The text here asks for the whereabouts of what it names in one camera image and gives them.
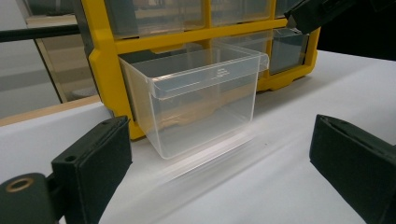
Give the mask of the set of clear plastic drawers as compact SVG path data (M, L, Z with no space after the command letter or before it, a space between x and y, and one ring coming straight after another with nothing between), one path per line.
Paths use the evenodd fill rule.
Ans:
M116 38L144 37L262 21L276 17L297 0L209 0L210 18L205 18L204 0L105 0L110 27ZM277 28L249 35L224 37L228 44L270 53L269 72L274 75L304 63L309 36Z

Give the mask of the wooden cabinet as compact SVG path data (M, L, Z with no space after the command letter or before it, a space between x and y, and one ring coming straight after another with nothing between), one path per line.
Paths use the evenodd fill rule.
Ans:
M28 28L76 28L76 34L40 37L35 39L52 84L62 103L97 94L74 15L30 16Z

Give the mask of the yellow black organizer box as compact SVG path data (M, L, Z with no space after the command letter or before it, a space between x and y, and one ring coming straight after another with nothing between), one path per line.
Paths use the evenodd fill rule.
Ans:
M111 31L105 0L76 0L78 28L83 35L87 57L93 79L102 103L115 116L130 119L132 140L145 136L137 122L134 101L129 98L119 56L148 50L153 53L176 49L188 43L198 44L206 49L221 37L253 35L258 32L276 31L284 28L287 21L275 17L277 0L269 0L270 16L267 19L242 21L231 25L216 25L212 20L212 6L209 0L198 1L203 16L199 29L156 34L149 37L117 39Z

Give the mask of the transparent organizer drawer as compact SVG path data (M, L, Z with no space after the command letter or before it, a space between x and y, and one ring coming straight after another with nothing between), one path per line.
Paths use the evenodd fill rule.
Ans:
M258 75L269 64L263 52L221 43L119 59L134 121L164 159L249 124Z

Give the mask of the black horizontal bar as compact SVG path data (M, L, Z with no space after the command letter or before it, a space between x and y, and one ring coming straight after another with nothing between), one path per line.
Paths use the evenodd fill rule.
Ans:
M17 30L0 31L0 43L57 37L64 35L77 35L80 30L76 24L50 26L50 27L37 27Z

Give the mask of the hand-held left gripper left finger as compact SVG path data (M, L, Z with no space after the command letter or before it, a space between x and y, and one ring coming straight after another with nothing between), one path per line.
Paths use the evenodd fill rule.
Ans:
M67 201L67 224L98 224L132 164L129 120L107 119L52 162L56 184Z

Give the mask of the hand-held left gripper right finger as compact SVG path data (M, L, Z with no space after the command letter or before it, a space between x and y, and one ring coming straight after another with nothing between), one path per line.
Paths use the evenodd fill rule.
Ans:
M396 146L318 115L309 158L367 224L396 224Z

